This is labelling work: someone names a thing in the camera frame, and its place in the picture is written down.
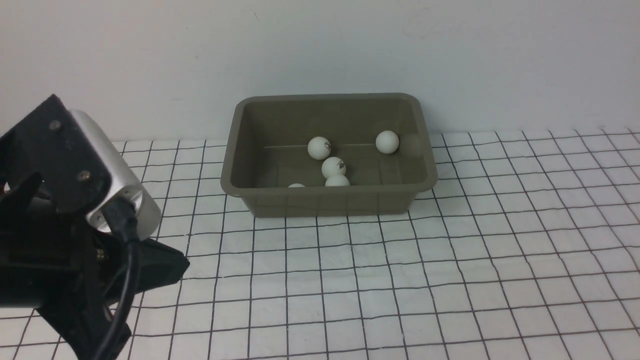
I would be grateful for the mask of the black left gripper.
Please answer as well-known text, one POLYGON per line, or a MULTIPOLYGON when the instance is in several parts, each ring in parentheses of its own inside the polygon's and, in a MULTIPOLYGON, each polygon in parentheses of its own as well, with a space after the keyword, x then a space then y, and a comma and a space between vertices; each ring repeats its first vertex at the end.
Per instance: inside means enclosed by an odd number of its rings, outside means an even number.
POLYGON ((139 237, 124 199, 106 210, 114 235, 49 202, 20 216, 1 204, 1 307, 36 310, 79 360, 117 359, 135 296, 176 284, 190 266, 182 251, 139 237))

